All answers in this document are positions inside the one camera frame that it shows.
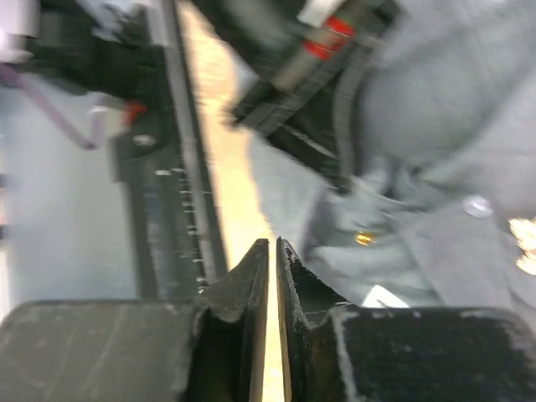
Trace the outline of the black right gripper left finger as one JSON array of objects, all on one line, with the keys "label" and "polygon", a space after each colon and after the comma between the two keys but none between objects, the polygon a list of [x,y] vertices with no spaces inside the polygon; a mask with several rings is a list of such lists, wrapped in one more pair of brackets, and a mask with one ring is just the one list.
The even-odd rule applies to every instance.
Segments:
[{"label": "black right gripper left finger", "polygon": [[1,326],[4,401],[259,401],[269,244],[180,301],[32,301]]}]

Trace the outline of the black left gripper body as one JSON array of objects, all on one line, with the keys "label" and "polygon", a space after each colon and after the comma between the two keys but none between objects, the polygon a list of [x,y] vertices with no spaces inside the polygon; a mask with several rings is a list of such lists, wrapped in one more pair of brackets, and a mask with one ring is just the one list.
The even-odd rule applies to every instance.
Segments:
[{"label": "black left gripper body", "polygon": [[402,10],[396,1],[198,1],[254,72],[230,122],[347,193],[356,92]]}]

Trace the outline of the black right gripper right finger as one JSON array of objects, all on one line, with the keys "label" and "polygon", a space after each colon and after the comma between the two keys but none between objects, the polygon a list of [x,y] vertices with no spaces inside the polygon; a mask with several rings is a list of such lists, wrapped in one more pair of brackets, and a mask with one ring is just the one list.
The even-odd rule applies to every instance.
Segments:
[{"label": "black right gripper right finger", "polygon": [[288,401],[532,401],[535,340],[511,312],[365,308],[276,243]]}]

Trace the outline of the grey button-up shirt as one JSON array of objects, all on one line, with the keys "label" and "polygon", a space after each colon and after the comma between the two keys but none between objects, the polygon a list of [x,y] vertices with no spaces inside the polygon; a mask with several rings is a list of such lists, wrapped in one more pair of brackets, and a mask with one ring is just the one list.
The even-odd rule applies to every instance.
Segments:
[{"label": "grey button-up shirt", "polygon": [[508,221],[535,218],[535,4],[406,1],[357,94],[360,173],[337,196],[250,141],[261,209],[305,265],[355,304],[535,312]]}]

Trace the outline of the gold brooch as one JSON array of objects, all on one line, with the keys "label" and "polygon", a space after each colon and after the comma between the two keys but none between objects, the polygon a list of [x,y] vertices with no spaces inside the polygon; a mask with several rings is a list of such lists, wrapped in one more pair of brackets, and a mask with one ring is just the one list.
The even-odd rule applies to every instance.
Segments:
[{"label": "gold brooch", "polygon": [[530,276],[536,274],[536,234],[535,218],[513,218],[508,221],[511,234],[516,239],[521,254],[517,258],[517,267]]}]

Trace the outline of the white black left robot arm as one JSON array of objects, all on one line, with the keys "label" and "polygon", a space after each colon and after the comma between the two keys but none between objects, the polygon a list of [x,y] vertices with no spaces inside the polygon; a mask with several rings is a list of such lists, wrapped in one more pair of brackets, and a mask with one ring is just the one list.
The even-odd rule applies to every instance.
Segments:
[{"label": "white black left robot arm", "polygon": [[[233,126],[262,135],[347,193],[354,173],[353,105],[386,32],[402,14],[396,1],[198,1],[196,8],[254,74],[231,109]],[[40,66],[91,90],[148,104],[142,76],[157,47],[144,10],[106,10],[111,39],[79,1],[45,1],[29,50]]]}]

